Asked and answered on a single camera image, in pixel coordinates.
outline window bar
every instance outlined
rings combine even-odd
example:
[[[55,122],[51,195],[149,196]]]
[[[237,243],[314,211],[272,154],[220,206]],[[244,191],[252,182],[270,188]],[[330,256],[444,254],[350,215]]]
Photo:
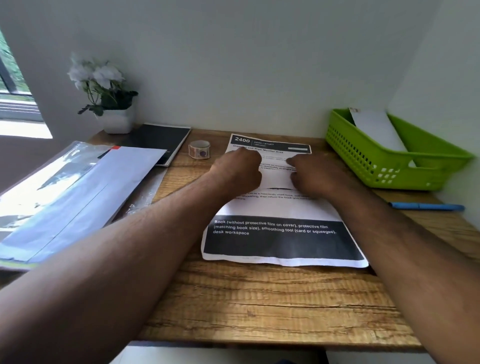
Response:
[[[18,93],[17,86],[13,81],[12,77],[10,76],[10,72],[8,72],[7,67],[5,67],[5,64],[3,64],[1,57],[0,57],[0,77],[3,83],[5,84],[5,87],[7,87],[7,90],[10,94]]]

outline person's left hand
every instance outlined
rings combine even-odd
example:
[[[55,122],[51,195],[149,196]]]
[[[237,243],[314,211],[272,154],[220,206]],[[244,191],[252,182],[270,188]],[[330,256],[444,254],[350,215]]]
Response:
[[[258,168],[261,162],[260,153],[242,147],[218,158],[208,175],[232,199],[260,186],[262,174]]]

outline sunlight on window sill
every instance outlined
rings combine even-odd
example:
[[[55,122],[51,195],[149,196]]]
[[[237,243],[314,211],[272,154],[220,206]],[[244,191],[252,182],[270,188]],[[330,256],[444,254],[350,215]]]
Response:
[[[23,136],[27,138],[52,139],[44,122],[23,120],[0,120],[0,135]]]

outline person's left arm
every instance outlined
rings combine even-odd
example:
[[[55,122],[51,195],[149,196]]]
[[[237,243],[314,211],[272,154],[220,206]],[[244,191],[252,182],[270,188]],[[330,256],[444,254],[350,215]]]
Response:
[[[141,329],[193,243],[260,185],[240,148],[195,182],[80,241],[0,291],[0,362],[108,363]]]

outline forearm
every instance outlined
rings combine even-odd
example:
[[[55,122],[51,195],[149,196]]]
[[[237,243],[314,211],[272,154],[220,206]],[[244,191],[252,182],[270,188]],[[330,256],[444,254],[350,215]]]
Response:
[[[432,356],[477,363],[479,266],[361,185],[329,200]]]
[[[0,291],[0,361],[1,355],[36,363],[113,359],[229,200],[215,182],[200,178]]]

